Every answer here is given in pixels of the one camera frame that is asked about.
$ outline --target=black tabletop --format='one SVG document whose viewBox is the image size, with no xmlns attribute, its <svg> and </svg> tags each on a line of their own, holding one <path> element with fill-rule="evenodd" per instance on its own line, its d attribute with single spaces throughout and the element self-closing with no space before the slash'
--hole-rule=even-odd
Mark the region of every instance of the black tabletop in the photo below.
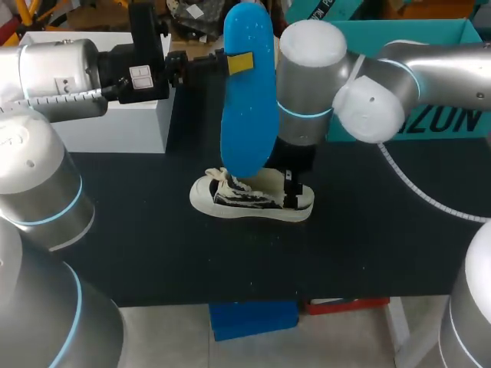
<svg viewBox="0 0 491 368">
<path fill-rule="evenodd" d="M 96 205 L 89 233 L 58 251 L 120 306 L 447 294 L 479 224 L 428 205 L 376 146 L 329 143 L 303 177 L 311 217 L 291 224 L 196 211 L 189 190 L 220 165 L 221 91 L 178 90 L 165 155 L 74 153 Z M 428 195 L 491 215 L 484 140 L 387 144 Z"/>
</svg>

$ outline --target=red object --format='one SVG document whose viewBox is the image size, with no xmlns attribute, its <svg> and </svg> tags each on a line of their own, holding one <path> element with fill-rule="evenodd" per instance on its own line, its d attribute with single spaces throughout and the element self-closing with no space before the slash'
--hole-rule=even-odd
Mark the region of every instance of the red object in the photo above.
<svg viewBox="0 0 491 368">
<path fill-rule="evenodd" d="M 379 297 L 377 299 L 358 299 L 347 303 L 326 303 L 326 304 L 305 304 L 307 312 L 312 315 L 339 313 L 347 311 L 357 311 L 360 309 L 379 308 L 389 304 L 389 297 Z"/>
<path fill-rule="evenodd" d="M 17 27 L 20 25 L 20 21 L 17 19 L 17 17 L 12 18 L 10 21 L 5 23 L 3 26 L 0 27 L 0 44 L 4 44 L 5 41 L 7 41 L 10 36 L 12 36 L 17 29 Z"/>
</svg>

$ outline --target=blue insole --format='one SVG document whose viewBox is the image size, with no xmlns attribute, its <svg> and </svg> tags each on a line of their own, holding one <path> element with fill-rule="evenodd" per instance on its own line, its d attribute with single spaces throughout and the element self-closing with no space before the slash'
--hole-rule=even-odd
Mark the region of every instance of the blue insole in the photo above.
<svg viewBox="0 0 491 368">
<path fill-rule="evenodd" d="M 234 6 L 225 19 L 227 54 L 252 51 L 254 68 L 227 78 L 220 149 L 234 176 L 254 176 L 266 163 L 278 136 L 275 45 L 268 12 L 253 3 Z"/>
</svg>

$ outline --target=white box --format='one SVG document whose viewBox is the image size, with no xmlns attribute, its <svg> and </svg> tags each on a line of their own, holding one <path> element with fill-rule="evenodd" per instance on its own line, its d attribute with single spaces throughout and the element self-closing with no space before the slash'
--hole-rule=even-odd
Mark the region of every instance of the white box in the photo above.
<svg viewBox="0 0 491 368">
<path fill-rule="evenodd" d="M 122 32 L 28 32 L 21 44 L 62 40 L 92 40 L 99 51 L 110 51 L 117 44 L 131 44 L 130 33 Z M 170 35 L 162 37 L 164 56 L 170 48 Z M 102 117 L 53 123 L 69 152 L 165 153 L 174 104 L 169 99 L 129 103 L 111 101 Z"/>
</svg>

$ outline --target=white sneaker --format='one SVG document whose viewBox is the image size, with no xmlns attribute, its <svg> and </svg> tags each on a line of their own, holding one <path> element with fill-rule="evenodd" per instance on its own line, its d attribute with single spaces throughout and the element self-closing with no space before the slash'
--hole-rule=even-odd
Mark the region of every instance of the white sneaker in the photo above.
<svg viewBox="0 0 491 368">
<path fill-rule="evenodd" d="M 288 222 L 306 220 L 314 205 L 314 191 L 302 186 L 297 208 L 283 207 L 285 176 L 276 169 L 261 169 L 258 175 L 240 179 L 225 168 L 208 169 L 196 180 L 189 193 L 195 209 L 214 217 L 237 219 L 265 217 Z"/>
</svg>

